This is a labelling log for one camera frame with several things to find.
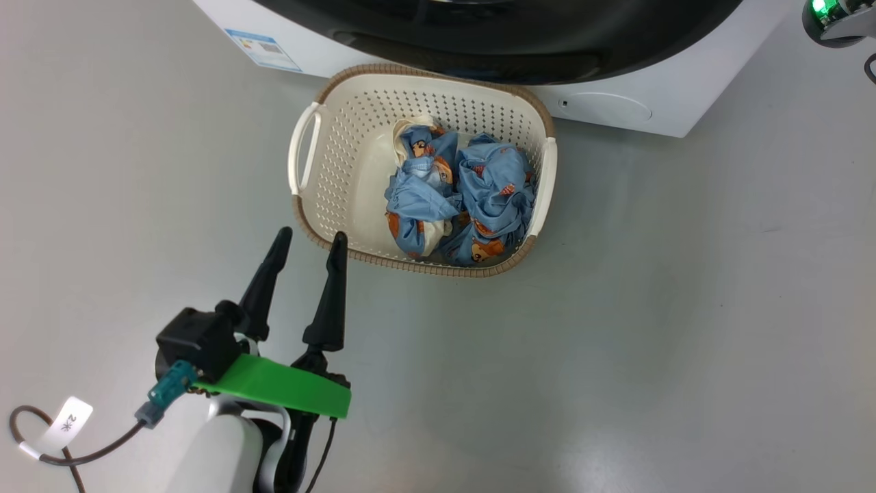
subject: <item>energy label sticker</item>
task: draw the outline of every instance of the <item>energy label sticker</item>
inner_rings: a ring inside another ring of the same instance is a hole
[[[283,48],[279,47],[274,38],[251,32],[235,31],[234,29],[226,29],[225,32],[257,65],[292,72],[301,71],[301,68],[289,58]]]

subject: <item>laundry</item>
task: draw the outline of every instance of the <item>laundry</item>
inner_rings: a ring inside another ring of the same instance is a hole
[[[523,239],[533,169],[517,147],[482,133],[457,150],[458,133],[429,117],[400,121],[393,134],[400,165],[385,192],[386,216],[403,252],[468,266],[500,259]]]
[[[533,169],[514,145],[485,133],[457,153],[465,212],[441,245],[447,263],[473,265],[502,257],[523,240],[533,214]]]
[[[426,258],[452,232],[449,222],[462,208],[453,190],[458,134],[445,133],[428,117],[396,124],[396,154],[404,153],[384,193],[386,219],[396,244],[409,257]]]

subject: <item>basket handle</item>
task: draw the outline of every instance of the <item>basket handle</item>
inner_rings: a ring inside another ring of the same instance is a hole
[[[556,139],[548,137],[541,153],[541,172],[539,173],[539,196],[535,199],[533,218],[530,220],[526,236],[538,236],[548,216],[551,196],[556,181]]]
[[[301,191],[307,187],[307,179],[310,177],[310,169],[314,164],[314,155],[316,154],[316,137],[320,134],[320,124],[322,123],[322,115],[319,112],[320,106],[321,104],[313,102],[301,113],[301,118],[298,118],[298,123],[295,125],[294,132],[292,132],[292,140],[289,141],[289,189],[292,190],[292,195],[301,195]],[[304,131],[307,129],[311,118],[315,120],[313,137],[310,139],[310,150],[307,152],[304,176],[301,182],[299,182],[298,154],[301,150],[301,141],[304,140]]]

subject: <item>black cable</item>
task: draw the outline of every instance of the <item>black cable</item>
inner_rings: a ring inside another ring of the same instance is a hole
[[[876,54],[870,55],[870,58],[867,59],[867,62],[864,64],[864,73],[867,74],[867,78],[870,79],[870,82],[876,84],[876,75],[873,74],[873,63],[876,61]]]
[[[50,418],[49,415],[43,412],[40,408],[36,408],[31,405],[18,406],[9,416],[9,429],[10,431],[12,431],[12,438],[15,439],[17,443],[25,441],[25,439],[22,438],[21,433],[18,432],[18,426],[16,425],[16,418],[22,412],[30,412],[31,414],[35,414],[39,416],[40,419],[45,421],[47,425],[52,425],[52,418]],[[70,460],[73,459],[73,455],[70,454],[70,450],[67,447],[62,448],[61,452],[64,454],[65,458]],[[85,483],[82,482],[82,476],[79,475],[79,469],[77,469],[76,466],[69,467],[70,473],[73,475],[73,481],[76,482],[76,489],[79,490],[79,493],[85,493]]]
[[[42,411],[40,408],[33,407],[31,405],[21,405],[15,408],[12,411],[12,414],[9,416],[9,430],[12,432],[12,438],[18,443],[21,444],[25,441],[25,437],[21,435],[21,432],[18,430],[18,415],[22,412],[30,412],[32,414],[36,414],[40,418],[43,419],[47,424],[52,424],[52,419]],[[85,487],[82,485],[82,479],[79,477],[79,472],[76,470],[76,466],[81,466],[82,464],[88,464],[89,462],[96,461],[101,457],[111,453],[117,448],[124,445],[125,442],[131,439],[134,435],[136,435],[143,427],[146,426],[146,422],[140,420],[137,422],[134,427],[132,427],[126,434],[122,435],[121,438],[107,445],[106,447],[94,452],[93,454],[83,455],[82,457],[72,457],[70,455],[70,451],[64,447],[64,458],[53,457],[51,455],[42,454],[39,457],[39,460],[45,462],[46,464],[51,464],[53,466],[61,466],[65,468],[70,468],[73,473],[74,479],[76,480],[76,487],[79,488],[81,493],[85,493]]]
[[[314,471],[314,477],[310,478],[310,484],[307,486],[307,491],[305,493],[310,493],[314,489],[314,485],[316,485],[316,478],[320,477],[320,473],[322,472],[322,466],[326,463],[326,458],[329,457],[329,449],[331,448],[331,440],[335,438],[335,425],[337,425],[337,418],[331,418],[331,429],[328,430],[328,439],[326,440],[326,448],[322,451],[322,457],[320,458],[320,465],[316,466],[316,470]]]

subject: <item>cable tag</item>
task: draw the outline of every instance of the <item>cable tag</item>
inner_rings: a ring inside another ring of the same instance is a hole
[[[18,446],[37,460],[42,454],[55,453],[70,445],[70,442],[85,426],[85,422],[88,421],[94,409],[84,401],[70,396],[64,403],[64,407],[60,408],[58,417],[43,432],[42,436],[30,444],[23,441]]]

